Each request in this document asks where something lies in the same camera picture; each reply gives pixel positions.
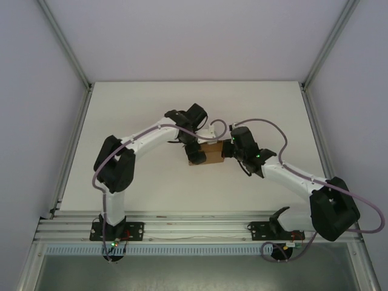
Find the brown cardboard paper box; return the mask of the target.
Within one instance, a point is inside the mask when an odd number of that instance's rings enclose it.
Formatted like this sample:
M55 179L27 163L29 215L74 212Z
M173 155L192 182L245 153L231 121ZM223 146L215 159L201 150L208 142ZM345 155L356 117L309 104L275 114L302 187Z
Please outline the brown cardboard paper box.
M214 144L199 144L201 146L201 150L199 152L204 152L207 157L207 161L203 164L191 164L190 166L204 165L204 164L216 164L224 162L224 158L222 157L222 141L218 141Z

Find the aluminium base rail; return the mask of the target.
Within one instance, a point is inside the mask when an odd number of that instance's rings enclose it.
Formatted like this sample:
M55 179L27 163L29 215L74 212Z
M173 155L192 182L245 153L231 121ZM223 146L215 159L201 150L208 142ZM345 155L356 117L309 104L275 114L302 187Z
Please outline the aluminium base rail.
M127 212L130 222L144 223L144 239L151 243L237 243L252 240L248 224L268 221L270 212ZM98 212L58 210L42 219L34 241L75 243L89 240Z

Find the aluminium table side rail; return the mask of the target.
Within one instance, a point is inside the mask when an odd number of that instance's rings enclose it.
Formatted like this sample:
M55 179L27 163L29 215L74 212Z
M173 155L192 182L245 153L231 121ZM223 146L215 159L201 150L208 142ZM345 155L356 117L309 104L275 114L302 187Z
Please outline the aluminium table side rail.
M321 131L321 127L319 126L318 115L316 114L316 110L313 106L313 102L310 96L307 93L307 90L302 84L300 85L300 89L307 111L307 116L310 122L310 127L312 129L315 144L318 150L318 155L323 168L323 172L326 178L333 178L335 176L335 170L333 168L333 164L328 153L326 142L324 140L324 135Z
M64 195L67 181L69 180L73 160L75 157L76 148L78 146L79 137L81 136L82 127L84 125L87 110L92 97L94 85L95 84L92 84L89 88L87 88L84 93L84 96L82 97L81 106L76 116L76 121L70 135L69 144L66 148L64 162L62 163L60 169L58 182L56 184L55 191L53 194L53 199L50 203L50 209L48 211L49 219L53 219L55 217L55 212L57 210L58 204L62 200L62 197Z

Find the aluminium frame post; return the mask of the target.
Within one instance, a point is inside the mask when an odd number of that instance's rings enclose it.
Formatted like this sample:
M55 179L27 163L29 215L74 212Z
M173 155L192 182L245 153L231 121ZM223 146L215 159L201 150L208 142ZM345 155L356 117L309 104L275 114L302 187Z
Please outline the aluminium frame post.
M59 45L64 53L65 57L69 61L70 65L73 67L76 75L84 85L85 89L90 91L92 87L92 83L89 81L86 73L84 72L81 63L76 57L73 49L71 48L62 28L57 22L51 8L49 7L46 0L36 0L39 8L41 9L45 19L48 21L50 29L52 30L55 38L58 40Z
M324 41L324 44L315 58L306 78L301 83L301 87L304 91L306 91L315 80L360 1L361 0L346 0L344 8L335 21L328 37Z

